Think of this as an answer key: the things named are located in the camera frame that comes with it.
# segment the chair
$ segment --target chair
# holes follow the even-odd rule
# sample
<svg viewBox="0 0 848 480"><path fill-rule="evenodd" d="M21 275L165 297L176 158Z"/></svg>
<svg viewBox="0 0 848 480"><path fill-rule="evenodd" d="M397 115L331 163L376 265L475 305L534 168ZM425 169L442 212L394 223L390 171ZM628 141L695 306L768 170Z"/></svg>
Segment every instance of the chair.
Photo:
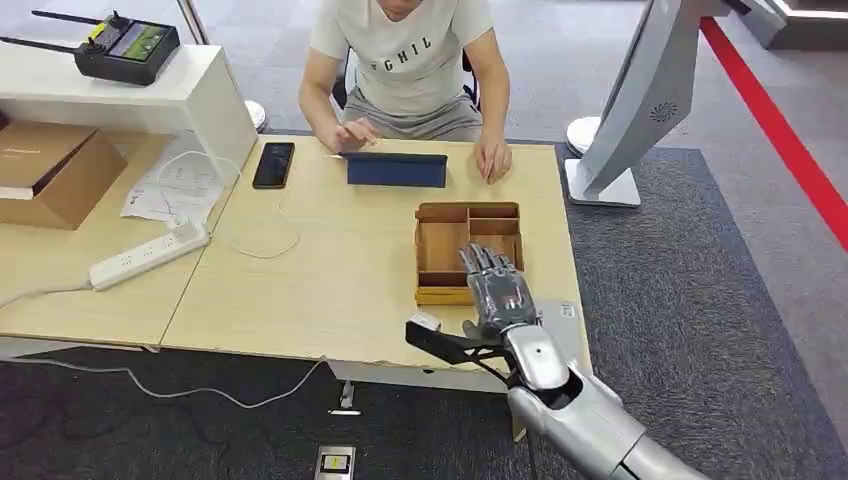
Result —
<svg viewBox="0 0 848 480"><path fill-rule="evenodd" d="M347 51L347 57L345 57L344 61L339 63L339 69L336 71L336 82L333 84L333 98L336 100L336 103L339 105L339 108L344 110L344 106L347 104L347 87L345 86L345 79L347 77L347 65L350 61L350 50ZM465 90L465 93L471 97L471 102L480 111L480 93L477 85L477 75L474 74L474 69L471 68L471 61L468 59L468 55L465 54L465 51L462 52L462 70L464 72L471 73L473 87L469 87L468 85L463 85L462 89Z"/></svg>

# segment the white t-shirt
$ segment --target white t-shirt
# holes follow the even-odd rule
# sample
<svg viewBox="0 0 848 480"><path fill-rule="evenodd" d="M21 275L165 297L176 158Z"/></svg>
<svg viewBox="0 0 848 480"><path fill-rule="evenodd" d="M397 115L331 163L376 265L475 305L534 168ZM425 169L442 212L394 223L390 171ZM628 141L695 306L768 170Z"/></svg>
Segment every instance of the white t-shirt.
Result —
<svg viewBox="0 0 848 480"><path fill-rule="evenodd" d="M352 48L356 84L392 115L433 112L462 91L462 49L492 28L488 0L424 0L393 22L376 0L321 0L312 48L333 58Z"/></svg>

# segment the man's hand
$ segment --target man's hand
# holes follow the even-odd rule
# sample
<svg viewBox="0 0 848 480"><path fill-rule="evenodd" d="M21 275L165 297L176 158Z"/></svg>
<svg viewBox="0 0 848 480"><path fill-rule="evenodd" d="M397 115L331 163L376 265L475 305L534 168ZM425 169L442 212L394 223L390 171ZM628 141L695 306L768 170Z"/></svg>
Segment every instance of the man's hand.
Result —
<svg viewBox="0 0 848 480"><path fill-rule="evenodd" d="M359 150L365 143L377 143L377 129L367 118L337 125L324 143L335 153Z"/></svg>
<svg viewBox="0 0 848 480"><path fill-rule="evenodd" d="M494 184L512 167L512 149L503 136L488 135L485 130L474 146L474 158L483 180Z"/></svg>

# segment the silver robotic arm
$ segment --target silver robotic arm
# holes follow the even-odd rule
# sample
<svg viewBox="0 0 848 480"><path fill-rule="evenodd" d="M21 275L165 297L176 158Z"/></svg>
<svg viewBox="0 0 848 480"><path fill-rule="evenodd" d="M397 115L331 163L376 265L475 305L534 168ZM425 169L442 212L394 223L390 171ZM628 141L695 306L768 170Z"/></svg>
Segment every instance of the silver robotic arm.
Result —
<svg viewBox="0 0 848 480"><path fill-rule="evenodd" d="M409 322L407 342L452 364L470 361L489 369L481 360L503 356L510 367L509 378L502 379L513 415L589 479L707 478L651 440L615 392L562 357L536 314L524 278L507 257L473 243L460 256L477 325L463 326L467 338Z"/></svg>
<svg viewBox="0 0 848 480"><path fill-rule="evenodd" d="M581 374L574 362L566 365L540 325L516 327L506 337L508 348L522 352L519 364L526 375L524 384L507 394L512 414L528 430L547 438L587 478L707 478L648 437L618 395L597 377ZM536 382L555 378L564 383L553 387Z"/></svg>

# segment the wooden compartment box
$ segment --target wooden compartment box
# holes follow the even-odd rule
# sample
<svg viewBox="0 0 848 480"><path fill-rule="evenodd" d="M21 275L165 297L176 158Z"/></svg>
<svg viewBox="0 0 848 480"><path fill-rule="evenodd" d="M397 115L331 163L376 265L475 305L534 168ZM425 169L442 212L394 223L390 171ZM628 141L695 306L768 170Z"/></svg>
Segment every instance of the wooden compartment box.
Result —
<svg viewBox="0 0 848 480"><path fill-rule="evenodd" d="M473 305L459 249L469 241L524 271L516 203L422 203L415 212L418 305Z"/></svg>

